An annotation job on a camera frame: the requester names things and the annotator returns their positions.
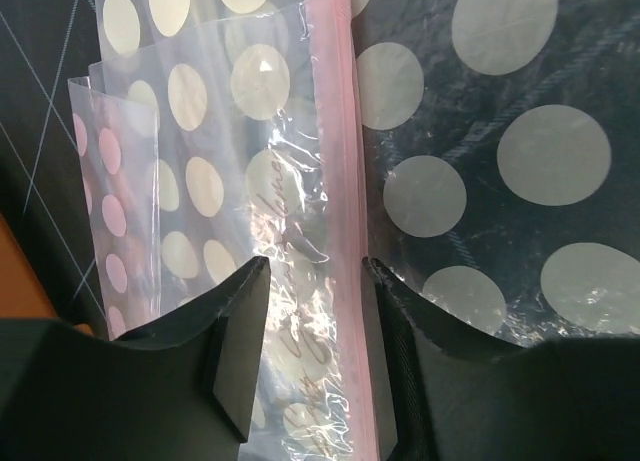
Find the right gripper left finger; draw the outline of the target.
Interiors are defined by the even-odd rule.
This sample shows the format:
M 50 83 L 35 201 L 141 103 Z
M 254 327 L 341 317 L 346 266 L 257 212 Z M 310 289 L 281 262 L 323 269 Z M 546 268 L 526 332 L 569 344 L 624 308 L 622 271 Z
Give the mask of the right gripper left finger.
M 113 341 L 1 323 L 5 460 L 234 460 L 248 439 L 269 298 L 256 257 Z

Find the pink polka dot zip bag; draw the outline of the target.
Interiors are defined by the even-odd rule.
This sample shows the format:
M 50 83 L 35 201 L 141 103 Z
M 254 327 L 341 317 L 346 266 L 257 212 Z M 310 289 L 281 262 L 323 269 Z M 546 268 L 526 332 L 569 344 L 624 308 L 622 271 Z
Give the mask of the pink polka dot zip bag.
M 95 0 L 68 82 L 110 339 L 269 260 L 246 456 L 379 456 L 354 1 Z

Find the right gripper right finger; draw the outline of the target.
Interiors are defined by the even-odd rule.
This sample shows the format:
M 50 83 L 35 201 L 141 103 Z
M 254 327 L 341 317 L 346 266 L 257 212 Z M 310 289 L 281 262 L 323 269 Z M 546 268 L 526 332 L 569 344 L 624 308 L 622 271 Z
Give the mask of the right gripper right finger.
M 635 460 L 639 342 L 488 335 L 366 258 L 363 304 L 385 460 Z

